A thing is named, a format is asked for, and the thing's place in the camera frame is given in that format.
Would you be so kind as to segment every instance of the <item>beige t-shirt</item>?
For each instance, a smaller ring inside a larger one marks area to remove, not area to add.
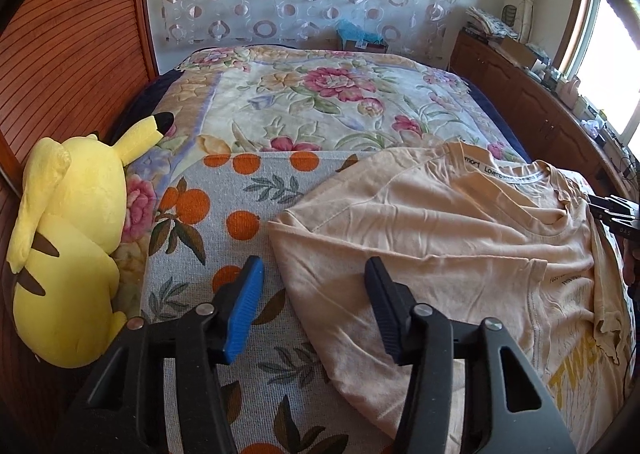
[[[363,282],[371,256],[451,319],[501,319],[580,452],[623,403],[632,338],[616,257],[578,187],[546,163],[495,162],[460,143],[389,149],[327,180],[268,230],[335,387],[390,436],[410,368],[384,352]],[[463,386],[457,365],[450,452],[459,448]]]

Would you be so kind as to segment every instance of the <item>louvered wooden panel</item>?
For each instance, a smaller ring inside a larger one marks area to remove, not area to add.
[[[43,136],[104,134],[148,79],[134,0],[26,0],[0,36],[0,130],[23,163]]]
[[[106,134],[148,83],[154,64],[144,25],[143,0],[23,2],[0,35],[0,172],[14,190],[19,163],[37,140],[63,141],[93,130]],[[3,279],[11,275],[4,258],[17,205],[0,179]],[[74,374],[36,359],[14,331],[11,294],[0,296],[2,408],[39,451],[48,452],[68,397],[65,381]]]

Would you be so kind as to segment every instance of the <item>cabinet door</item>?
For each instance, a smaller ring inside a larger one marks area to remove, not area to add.
[[[547,145],[545,137],[558,116],[556,105],[537,89],[536,84],[521,77],[510,100],[510,108],[503,114],[532,160],[542,158],[541,153]]]
[[[505,59],[493,52],[480,56],[480,66],[483,69],[482,78],[476,84],[491,100],[496,110],[507,120],[511,110],[514,74],[518,73]]]
[[[471,80],[474,84],[478,81],[480,72],[481,44],[468,35],[460,33],[456,40],[456,46],[451,54],[449,67],[452,73],[462,78]]]
[[[588,136],[572,120],[558,120],[550,124],[542,139],[540,160],[554,167],[577,170],[587,177],[594,173],[600,157]]]

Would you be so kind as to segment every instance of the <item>blue gripper pad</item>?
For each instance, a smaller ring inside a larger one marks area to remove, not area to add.
[[[415,300],[407,286],[391,280],[379,257],[367,260],[364,285],[386,354],[398,364],[402,354],[402,333]]]
[[[223,355],[231,364],[244,349],[251,322],[255,319],[258,301],[262,295],[264,265],[262,259],[251,256],[234,282],[244,282],[226,326],[226,342]]]

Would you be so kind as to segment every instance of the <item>window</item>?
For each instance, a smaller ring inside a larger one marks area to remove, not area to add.
[[[640,158],[640,50],[606,0],[591,0],[568,75],[580,77],[580,94]]]

